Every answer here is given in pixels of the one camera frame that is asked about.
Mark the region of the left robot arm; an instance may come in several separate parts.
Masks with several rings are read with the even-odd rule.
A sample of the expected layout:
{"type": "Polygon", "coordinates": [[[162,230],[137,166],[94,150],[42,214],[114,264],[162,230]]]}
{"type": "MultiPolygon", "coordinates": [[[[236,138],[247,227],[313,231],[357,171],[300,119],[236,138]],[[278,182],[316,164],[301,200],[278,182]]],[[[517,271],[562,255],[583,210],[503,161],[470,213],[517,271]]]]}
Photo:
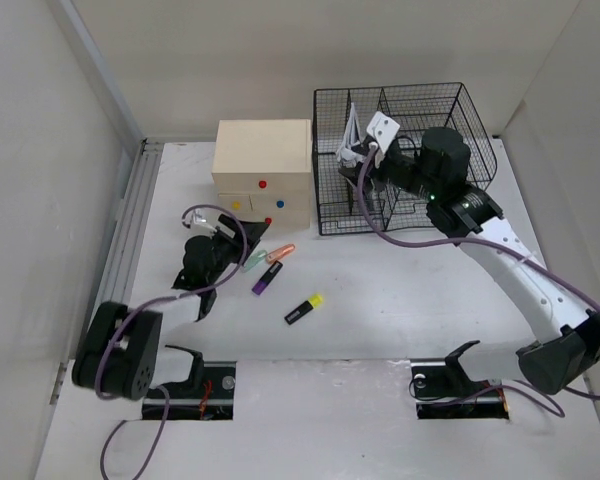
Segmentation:
{"type": "Polygon", "coordinates": [[[239,268],[258,246],[269,228],[266,221],[237,220],[222,214],[209,235],[195,235],[184,244],[182,268],[176,275],[173,295],[150,300],[131,309],[106,301],[94,319],[76,355],[72,383],[98,391],[105,398],[139,400],[155,387],[163,313],[161,307],[181,293],[200,299],[196,319],[205,318],[224,284],[230,267],[239,268]]]}

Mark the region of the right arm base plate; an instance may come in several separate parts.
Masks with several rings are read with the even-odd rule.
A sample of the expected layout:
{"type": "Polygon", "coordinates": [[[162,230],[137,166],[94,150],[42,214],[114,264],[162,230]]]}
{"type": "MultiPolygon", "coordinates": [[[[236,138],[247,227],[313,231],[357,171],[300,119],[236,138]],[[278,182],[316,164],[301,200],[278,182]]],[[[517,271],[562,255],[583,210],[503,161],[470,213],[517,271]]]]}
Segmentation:
{"type": "Polygon", "coordinates": [[[410,363],[408,390],[419,420],[508,420],[509,412],[500,382],[472,381],[443,359],[410,363]]]}

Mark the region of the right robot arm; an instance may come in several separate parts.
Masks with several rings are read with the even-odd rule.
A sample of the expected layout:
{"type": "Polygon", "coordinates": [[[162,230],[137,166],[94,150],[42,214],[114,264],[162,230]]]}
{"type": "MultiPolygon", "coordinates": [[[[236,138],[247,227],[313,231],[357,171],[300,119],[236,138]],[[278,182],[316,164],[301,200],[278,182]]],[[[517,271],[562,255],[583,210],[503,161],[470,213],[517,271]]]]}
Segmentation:
{"type": "Polygon", "coordinates": [[[600,360],[600,305],[549,272],[515,234],[502,208],[471,184],[471,151],[447,127],[426,130],[421,147],[406,155],[391,122],[370,127],[361,145],[366,158],[356,188],[390,183],[426,202],[426,214],[442,233],[439,245],[454,245],[473,259],[517,307],[531,340],[500,344],[469,341],[448,354],[445,386],[467,393],[482,380],[525,381],[553,395],[600,360]]]}

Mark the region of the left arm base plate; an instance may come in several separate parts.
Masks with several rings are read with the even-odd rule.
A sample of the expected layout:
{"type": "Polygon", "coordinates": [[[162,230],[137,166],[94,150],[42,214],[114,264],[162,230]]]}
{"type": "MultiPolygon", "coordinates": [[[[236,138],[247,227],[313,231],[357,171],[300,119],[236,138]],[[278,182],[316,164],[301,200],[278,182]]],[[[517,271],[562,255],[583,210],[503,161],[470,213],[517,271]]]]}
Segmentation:
{"type": "Polygon", "coordinates": [[[142,400],[141,418],[159,420],[165,407],[164,387],[169,394],[168,420],[232,420],[236,389],[235,362],[207,362],[194,356],[184,363],[158,366],[153,383],[142,400]]]}

